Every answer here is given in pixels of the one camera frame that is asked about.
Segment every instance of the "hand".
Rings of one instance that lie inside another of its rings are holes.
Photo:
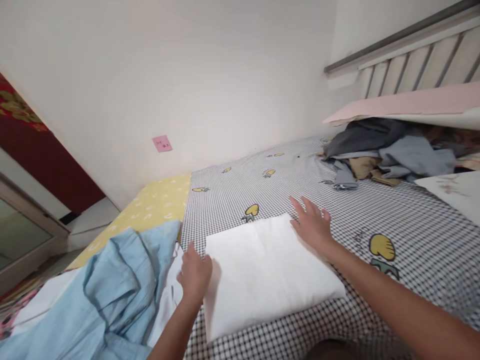
[[[182,256],[183,264],[176,279],[183,288],[182,300],[202,304],[212,276],[212,259],[209,255],[202,260],[195,251],[194,243],[188,244],[188,249]]]
[[[290,220],[298,236],[314,248],[320,255],[328,257],[326,252],[337,242],[330,232],[330,214],[325,209],[319,209],[313,202],[302,196],[305,210],[292,196],[289,197],[298,214],[298,221]]]

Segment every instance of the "checkered bed sheet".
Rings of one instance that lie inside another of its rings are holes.
[[[334,190],[328,180],[335,179],[336,171],[316,156],[325,144],[320,137],[310,137],[194,172],[182,247],[194,242],[203,255],[208,235],[285,212],[296,218],[288,196],[306,196],[330,212],[332,234],[347,249],[479,330],[479,228],[422,187],[405,181],[388,187],[367,179],[356,190]],[[390,241],[394,254],[378,252],[373,245],[377,241]],[[209,345],[202,308],[185,358],[303,359],[326,339],[346,341],[368,359],[409,356],[355,289],[338,276],[346,299],[325,301]]]

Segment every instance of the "forearm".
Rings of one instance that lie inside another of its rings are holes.
[[[181,360],[202,302],[182,298],[147,360]]]
[[[334,242],[322,251],[421,359],[473,359],[480,334]]]

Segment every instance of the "white cloth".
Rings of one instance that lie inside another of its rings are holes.
[[[346,296],[335,272],[290,220],[286,213],[206,237],[205,253],[213,259],[203,299],[207,343]]]
[[[480,226],[480,171],[425,177],[415,182]]]
[[[167,322],[183,296],[182,286],[177,281],[177,275],[182,268],[183,254],[182,248],[177,243],[173,250],[172,262],[163,285],[158,312],[147,340],[147,345],[152,348],[164,331]],[[38,324],[62,296],[80,270],[81,268],[68,271],[48,280],[38,294],[18,313],[13,321],[12,336],[23,333]]]
[[[13,321],[12,335],[18,335],[32,328],[42,320],[64,291],[69,287],[80,268],[52,277],[32,300],[18,313]]]
[[[148,337],[146,344],[153,348],[157,343],[160,335],[164,332],[165,326],[170,320],[170,317],[177,308],[178,303],[182,300],[184,291],[182,285],[177,281],[177,275],[182,269],[182,256],[184,251],[177,243],[173,251],[173,261],[165,278],[165,284],[161,293],[160,302],[158,304],[158,312],[156,313],[153,327]]]

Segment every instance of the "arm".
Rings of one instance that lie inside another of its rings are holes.
[[[192,327],[212,276],[212,259],[206,255],[202,260],[191,242],[182,260],[177,279],[183,288],[183,297],[147,360],[184,358]]]
[[[298,235],[345,276],[371,308],[421,359],[477,359],[480,333],[367,264],[330,232],[330,214],[302,197],[293,197]]]

